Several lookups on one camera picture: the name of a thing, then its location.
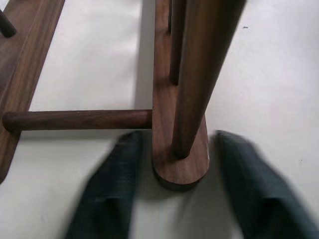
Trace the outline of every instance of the wooden spindle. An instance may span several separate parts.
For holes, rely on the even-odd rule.
[[[6,38],[12,37],[16,34],[15,27],[11,24],[8,18],[0,10],[0,32]]]
[[[152,110],[8,112],[8,131],[152,128]]]
[[[168,6],[168,32],[171,31],[171,6],[172,6],[172,1],[169,0],[169,6]]]
[[[187,2],[172,140],[178,158],[190,153],[244,4],[245,0]]]
[[[173,0],[169,80],[178,85],[187,0]]]

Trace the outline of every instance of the horizontal wooden rail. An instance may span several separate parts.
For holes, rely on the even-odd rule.
[[[152,110],[8,112],[8,131],[152,128]]]

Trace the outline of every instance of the tapered wooden leg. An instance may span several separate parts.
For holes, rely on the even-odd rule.
[[[169,80],[178,85],[187,0],[173,0]]]
[[[169,6],[168,6],[168,31],[171,30],[171,5],[173,0],[169,0]]]
[[[172,140],[178,158],[190,153],[244,3],[245,0],[187,2]]]
[[[0,32],[4,37],[12,37],[16,34],[15,27],[11,24],[8,18],[0,10]]]

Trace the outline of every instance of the wooden peg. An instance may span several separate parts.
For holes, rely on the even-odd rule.
[[[187,0],[173,0],[169,80],[178,85]]]
[[[12,37],[16,34],[15,27],[11,24],[8,18],[0,10],[0,32],[5,38]]]

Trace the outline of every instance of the wooden dowel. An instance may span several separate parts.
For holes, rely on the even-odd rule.
[[[169,80],[178,85],[187,0],[173,0]]]
[[[0,10],[0,32],[4,37],[12,37],[16,34],[15,27],[11,24],[8,18]]]
[[[152,110],[8,112],[8,131],[152,128]]]
[[[171,5],[173,0],[169,0],[169,6],[168,6],[168,32],[171,30]]]
[[[244,4],[188,1],[172,140],[179,158],[190,153]]]

